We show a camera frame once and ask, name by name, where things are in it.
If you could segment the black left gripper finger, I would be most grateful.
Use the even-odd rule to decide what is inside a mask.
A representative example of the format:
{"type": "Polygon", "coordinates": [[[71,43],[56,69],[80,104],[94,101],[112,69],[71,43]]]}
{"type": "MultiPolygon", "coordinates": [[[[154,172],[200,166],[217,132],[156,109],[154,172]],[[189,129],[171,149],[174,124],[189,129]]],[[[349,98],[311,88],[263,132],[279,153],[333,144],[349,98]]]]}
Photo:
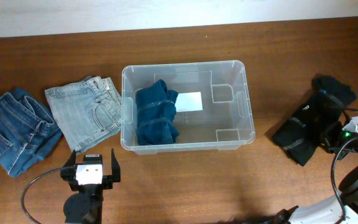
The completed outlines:
{"type": "Polygon", "coordinates": [[[69,159],[63,165],[61,170],[61,178],[63,180],[71,180],[75,175],[76,151],[72,151],[69,159]]]}
{"type": "Polygon", "coordinates": [[[112,170],[112,174],[110,176],[111,182],[120,182],[121,167],[115,157],[114,149],[111,149],[111,170],[112,170]]]}

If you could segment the black fuzzy garment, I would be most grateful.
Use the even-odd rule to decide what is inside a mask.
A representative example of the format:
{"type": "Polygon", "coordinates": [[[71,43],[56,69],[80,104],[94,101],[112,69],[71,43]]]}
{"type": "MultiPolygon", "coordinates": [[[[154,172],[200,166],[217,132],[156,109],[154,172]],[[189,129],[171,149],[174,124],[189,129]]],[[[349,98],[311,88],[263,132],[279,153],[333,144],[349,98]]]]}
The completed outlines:
{"type": "Polygon", "coordinates": [[[348,107],[357,99],[357,95],[349,85],[341,83],[332,76],[321,75],[312,79],[311,83],[315,89],[342,108],[348,107]]]}

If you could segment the teal blue garment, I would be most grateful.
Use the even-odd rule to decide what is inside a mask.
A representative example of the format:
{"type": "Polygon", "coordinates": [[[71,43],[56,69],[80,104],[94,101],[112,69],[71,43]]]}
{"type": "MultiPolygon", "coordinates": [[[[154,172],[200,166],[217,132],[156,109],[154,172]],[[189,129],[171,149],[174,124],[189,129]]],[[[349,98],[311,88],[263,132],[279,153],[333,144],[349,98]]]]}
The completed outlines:
{"type": "Polygon", "coordinates": [[[136,93],[137,143],[140,146],[174,144],[180,135],[173,125],[178,92],[169,90],[163,80],[136,93]]]}

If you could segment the clear plastic storage bin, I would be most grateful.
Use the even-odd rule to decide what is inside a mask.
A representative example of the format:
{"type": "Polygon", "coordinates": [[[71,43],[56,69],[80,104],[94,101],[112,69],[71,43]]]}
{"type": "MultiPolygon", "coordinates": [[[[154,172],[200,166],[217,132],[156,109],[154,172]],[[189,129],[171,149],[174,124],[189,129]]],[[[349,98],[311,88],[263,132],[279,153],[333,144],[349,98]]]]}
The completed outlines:
{"type": "Polygon", "coordinates": [[[138,155],[160,152],[234,150],[256,137],[246,69],[239,60],[129,65],[122,71],[121,146],[138,155]],[[175,144],[137,143],[136,93],[163,80],[169,90],[201,92],[203,110],[176,113],[175,144]]]}

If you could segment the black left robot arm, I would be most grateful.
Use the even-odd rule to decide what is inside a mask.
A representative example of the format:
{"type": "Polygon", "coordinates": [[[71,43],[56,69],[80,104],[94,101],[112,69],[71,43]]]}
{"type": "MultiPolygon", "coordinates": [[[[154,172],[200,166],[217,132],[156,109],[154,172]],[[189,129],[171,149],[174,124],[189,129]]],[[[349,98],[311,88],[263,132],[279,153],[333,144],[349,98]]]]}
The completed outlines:
{"type": "Polygon", "coordinates": [[[121,168],[111,153],[112,174],[103,174],[103,156],[87,154],[82,163],[76,162],[76,152],[64,164],[60,177],[68,182],[74,192],[63,206],[65,223],[101,224],[103,209],[103,191],[113,188],[121,181],[121,168]]]}

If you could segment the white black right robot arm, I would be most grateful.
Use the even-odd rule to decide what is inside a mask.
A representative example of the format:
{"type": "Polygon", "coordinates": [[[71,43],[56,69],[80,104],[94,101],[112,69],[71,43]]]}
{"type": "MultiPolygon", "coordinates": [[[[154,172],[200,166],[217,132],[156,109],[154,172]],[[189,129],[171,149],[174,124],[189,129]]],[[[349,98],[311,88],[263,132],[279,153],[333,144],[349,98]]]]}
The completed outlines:
{"type": "Polygon", "coordinates": [[[296,163],[303,166],[317,147],[334,154],[330,168],[333,196],[307,207],[282,210],[274,223],[358,223],[358,166],[341,183],[335,181],[338,161],[350,153],[358,154],[358,116],[345,123],[335,121],[326,127],[306,125],[292,117],[272,135],[272,141],[296,163]]]}

